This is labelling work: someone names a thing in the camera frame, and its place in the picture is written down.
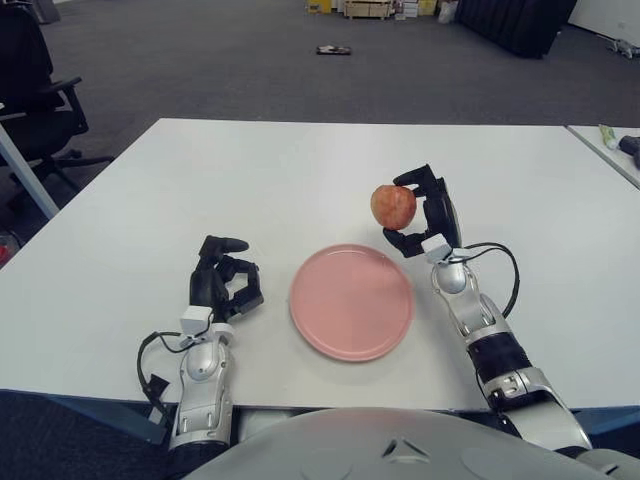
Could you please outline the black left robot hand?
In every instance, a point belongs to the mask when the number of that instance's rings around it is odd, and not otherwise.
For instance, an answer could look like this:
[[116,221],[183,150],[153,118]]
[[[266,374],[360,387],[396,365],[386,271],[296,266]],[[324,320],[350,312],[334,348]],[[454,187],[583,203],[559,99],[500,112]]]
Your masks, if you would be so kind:
[[[211,235],[201,246],[199,261],[190,277],[189,300],[193,306],[210,307],[214,323],[228,323],[264,302],[259,267],[230,256],[248,249],[249,244],[243,240]],[[231,295],[227,284],[237,274],[245,274],[247,284]]]

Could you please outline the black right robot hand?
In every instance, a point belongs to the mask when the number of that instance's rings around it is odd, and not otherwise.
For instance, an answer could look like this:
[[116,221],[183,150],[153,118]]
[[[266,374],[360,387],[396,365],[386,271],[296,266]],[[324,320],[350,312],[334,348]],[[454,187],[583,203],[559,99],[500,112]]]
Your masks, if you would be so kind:
[[411,170],[393,179],[396,186],[416,185],[416,199],[424,197],[423,211],[426,230],[423,233],[405,235],[398,231],[383,229],[386,240],[399,250],[405,258],[424,254],[422,243],[442,235],[452,248],[461,247],[461,235],[457,214],[451,203],[445,180],[437,178],[428,164]]

